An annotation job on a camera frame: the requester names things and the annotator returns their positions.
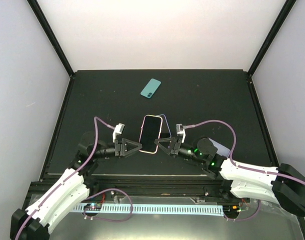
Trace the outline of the left controller board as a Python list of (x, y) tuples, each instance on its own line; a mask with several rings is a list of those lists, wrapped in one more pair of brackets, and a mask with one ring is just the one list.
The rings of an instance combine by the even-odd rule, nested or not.
[(100, 211), (101, 208), (102, 208), (101, 203), (87, 203), (83, 207), (83, 210), (84, 211)]

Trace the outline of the lavender phone case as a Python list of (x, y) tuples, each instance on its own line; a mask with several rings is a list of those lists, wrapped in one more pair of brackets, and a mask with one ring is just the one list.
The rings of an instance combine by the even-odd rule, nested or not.
[(214, 141), (213, 139), (209, 138), (209, 140), (212, 142), (213, 146), (215, 148), (217, 148), (217, 151), (216, 153), (220, 156), (223, 156), (223, 157), (226, 157), (226, 158), (229, 158), (230, 157), (230, 154), (231, 154), (231, 150), (228, 149), (227, 147), (223, 146), (222, 144)]

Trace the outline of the controller board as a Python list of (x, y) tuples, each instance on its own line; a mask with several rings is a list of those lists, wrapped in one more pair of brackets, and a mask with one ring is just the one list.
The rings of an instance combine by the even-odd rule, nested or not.
[(232, 214), (232, 213), (240, 213), (243, 211), (247, 211), (249, 207), (242, 207), (239, 205), (224, 205), (223, 206), (223, 212), (225, 214)]
[(87, 203), (83, 207), (83, 210), (84, 211), (100, 211), (101, 208), (102, 208), (101, 203)]

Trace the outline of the right black frame post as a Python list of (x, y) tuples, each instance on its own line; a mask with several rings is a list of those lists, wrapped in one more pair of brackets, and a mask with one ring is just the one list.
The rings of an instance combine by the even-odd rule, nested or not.
[(270, 48), (271, 44), (273, 43), (275, 37), (279, 33), (281, 27), (283, 26), (285, 20), (287, 19), (288, 15), (290, 14), (292, 8), (294, 7), (296, 0), (286, 0), (279, 11), (272, 27), (270, 28), (267, 36), (265, 37), (259, 51), (257, 52), (252, 64), (250, 65), (247, 74), (252, 77), (256, 72), (257, 68), (259, 67), (260, 63), (262, 62), (264, 56), (266, 55), (268, 49)]

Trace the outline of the light blue phone case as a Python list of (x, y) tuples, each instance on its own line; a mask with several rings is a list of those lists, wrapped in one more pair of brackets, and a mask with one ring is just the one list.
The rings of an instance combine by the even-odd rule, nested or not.
[(167, 117), (165, 114), (159, 114), (159, 117), (162, 118), (162, 127), (161, 127), (161, 133), (160, 133), (160, 138), (171, 138), (172, 137), (172, 133), (170, 130), (170, 126), (167, 120)]

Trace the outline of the teal phone case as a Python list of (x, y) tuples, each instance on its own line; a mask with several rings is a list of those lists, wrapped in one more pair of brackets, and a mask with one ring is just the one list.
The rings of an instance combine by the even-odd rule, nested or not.
[(140, 95), (147, 99), (150, 99), (157, 91), (157, 89), (160, 87), (160, 85), (161, 85), (161, 81), (151, 78), (140, 92)]

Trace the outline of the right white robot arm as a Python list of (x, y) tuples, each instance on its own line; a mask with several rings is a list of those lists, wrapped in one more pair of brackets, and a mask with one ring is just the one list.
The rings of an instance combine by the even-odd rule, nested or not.
[(232, 161), (221, 155), (209, 138), (199, 139), (195, 146), (178, 137), (156, 139), (154, 143), (169, 156), (200, 165), (207, 177), (224, 180), (219, 194), (226, 202), (235, 198), (257, 199), (305, 217), (305, 177), (289, 164), (264, 167)]

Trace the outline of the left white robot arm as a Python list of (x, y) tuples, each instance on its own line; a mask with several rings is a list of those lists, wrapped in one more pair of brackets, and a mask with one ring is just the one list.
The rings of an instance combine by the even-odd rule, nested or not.
[(76, 158), (50, 189), (26, 209), (17, 209), (11, 216), (10, 239), (48, 240), (66, 215), (84, 200), (96, 199), (100, 187), (90, 177), (97, 168), (97, 159), (124, 158), (138, 152), (142, 144), (115, 133), (112, 144), (101, 144), (96, 131), (94, 144), (79, 151)]

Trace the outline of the right controller board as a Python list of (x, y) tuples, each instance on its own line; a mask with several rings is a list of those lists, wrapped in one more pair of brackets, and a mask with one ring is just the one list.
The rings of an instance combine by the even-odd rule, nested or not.
[(224, 205), (223, 206), (223, 212), (225, 214), (232, 214), (232, 213), (240, 213), (243, 211), (247, 211), (249, 207), (242, 207), (239, 205)]

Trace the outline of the left black frame post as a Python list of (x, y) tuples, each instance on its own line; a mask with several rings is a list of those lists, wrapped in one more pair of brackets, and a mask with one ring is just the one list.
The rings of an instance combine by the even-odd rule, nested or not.
[(38, 3), (37, 0), (27, 0), (30, 8), (32, 9), (35, 17), (37, 18), (40, 26), (42, 27), (44, 33), (46, 34), (49, 42), (51, 43), (53, 49), (55, 50), (59, 60), (61, 61), (63, 67), (65, 68), (68, 76), (70, 78), (75, 77), (75, 72), (73, 68), (71, 67), (52, 27), (50, 26), (40, 4)]

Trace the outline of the black frame post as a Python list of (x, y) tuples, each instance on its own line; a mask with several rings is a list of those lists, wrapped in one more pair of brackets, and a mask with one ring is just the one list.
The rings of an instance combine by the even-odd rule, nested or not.
[(294, 7), (296, 0), (286, 0), (279, 11), (272, 27), (270, 28), (267, 36), (265, 37), (259, 51), (257, 52), (252, 64), (250, 65), (247, 74), (252, 77), (256, 72), (257, 68), (259, 67), (260, 63), (262, 62), (264, 56), (266, 55), (268, 49), (270, 48), (271, 44), (273, 43), (275, 37), (279, 33), (281, 27), (283, 26), (285, 20), (287, 19), (288, 15), (290, 14), (292, 8)]
[(75, 72), (73, 68), (71, 67), (52, 27), (50, 26), (40, 4), (38, 3), (37, 0), (27, 0), (30, 8), (32, 9), (35, 17), (37, 18), (40, 26), (42, 27), (44, 33), (46, 34), (49, 42), (51, 43), (53, 49), (55, 50), (59, 60), (61, 61), (63, 67), (65, 68), (68, 76), (70, 78), (75, 77)]

